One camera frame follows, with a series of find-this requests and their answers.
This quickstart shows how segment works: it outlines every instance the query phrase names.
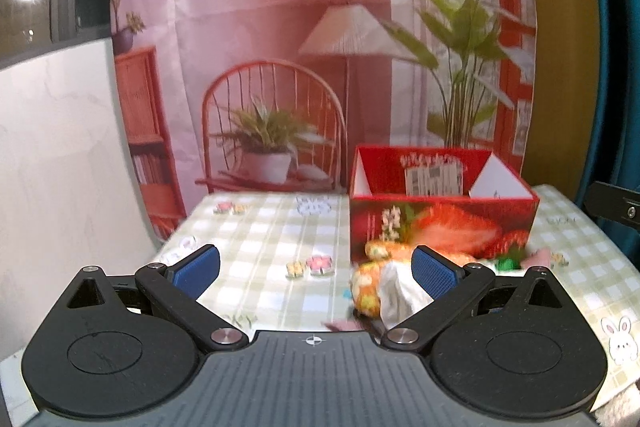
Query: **open cardboard box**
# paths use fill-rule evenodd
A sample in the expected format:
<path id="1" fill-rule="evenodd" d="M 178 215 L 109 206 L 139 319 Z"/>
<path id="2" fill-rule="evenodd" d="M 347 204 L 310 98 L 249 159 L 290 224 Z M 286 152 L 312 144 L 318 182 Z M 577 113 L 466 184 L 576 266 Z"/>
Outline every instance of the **open cardboard box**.
<path id="1" fill-rule="evenodd" d="M 444 164 L 458 166 L 459 192 L 407 195 L 409 170 Z M 358 146 L 350 184 L 351 262 L 366 261 L 364 245 L 372 239 L 476 259 L 503 257 L 526 244 L 539 202 L 491 151 Z"/>

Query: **teal curtain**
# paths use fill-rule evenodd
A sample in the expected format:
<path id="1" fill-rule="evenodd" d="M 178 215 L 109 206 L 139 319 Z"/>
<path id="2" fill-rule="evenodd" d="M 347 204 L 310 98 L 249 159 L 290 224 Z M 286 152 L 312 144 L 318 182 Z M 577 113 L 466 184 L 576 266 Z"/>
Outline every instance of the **teal curtain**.
<path id="1" fill-rule="evenodd" d="M 598 0 L 600 81 L 587 162 L 576 203 L 604 181 L 640 191 L 640 0 Z M 599 226 L 638 267 L 640 234 L 599 220 Z"/>

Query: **checkered tablecloth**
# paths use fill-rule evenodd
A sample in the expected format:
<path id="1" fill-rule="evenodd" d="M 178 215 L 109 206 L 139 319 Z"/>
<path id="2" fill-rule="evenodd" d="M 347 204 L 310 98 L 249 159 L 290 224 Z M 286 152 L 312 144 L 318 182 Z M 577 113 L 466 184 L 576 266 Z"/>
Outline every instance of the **checkered tablecloth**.
<path id="1" fill-rule="evenodd" d="M 617 247 L 578 208 L 553 187 L 534 189 L 540 206 L 528 248 L 550 247 L 568 266 L 554 268 L 569 295 L 609 352 L 600 322 L 615 325 L 627 316 L 631 334 L 640 331 L 640 275 Z M 157 260 L 173 264 L 212 243 L 222 256 L 220 277 L 198 300 L 251 336 L 256 330 L 321 331 L 323 322 L 348 317 L 351 296 L 349 201 L 321 196 L 321 214 L 303 216 L 295 194 L 212 194 L 203 199 L 164 245 Z M 217 204 L 242 204 L 241 215 L 215 214 Z M 314 279 L 286 279 L 286 264 L 312 255 L 331 255 L 335 274 Z M 638 360 L 616 365 L 594 408 L 640 378 Z"/>

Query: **purple plant pot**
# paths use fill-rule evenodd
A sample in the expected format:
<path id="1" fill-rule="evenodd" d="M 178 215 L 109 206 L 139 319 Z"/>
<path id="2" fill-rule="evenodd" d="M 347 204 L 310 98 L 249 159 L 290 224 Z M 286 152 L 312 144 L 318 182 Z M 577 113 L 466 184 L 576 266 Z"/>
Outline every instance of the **purple plant pot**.
<path id="1" fill-rule="evenodd" d="M 128 26 L 111 36 L 113 54 L 122 55 L 133 47 L 133 32 Z"/>

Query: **bunny print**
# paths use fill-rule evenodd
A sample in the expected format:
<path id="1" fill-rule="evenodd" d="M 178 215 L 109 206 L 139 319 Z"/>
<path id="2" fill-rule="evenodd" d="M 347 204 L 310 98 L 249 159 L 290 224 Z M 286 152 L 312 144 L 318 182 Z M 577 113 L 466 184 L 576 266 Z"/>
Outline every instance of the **bunny print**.
<path id="1" fill-rule="evenodd" d="M 298 213 L 301 216 L 320 216 L 331 212 L 331 205 L 326 198 L 296 198 Z"/>
<path id="2" fill-rule="evenodd" d="M 600 324 L 602 330 L 609 337 L 609 354 L 616 365 L 622 365 L 638 358 L 638 344 L 631 336 L 631 319 L 629 317 L 622 317 L 617 328 L 613 321 L 606 317 L 600 321 Z"/>

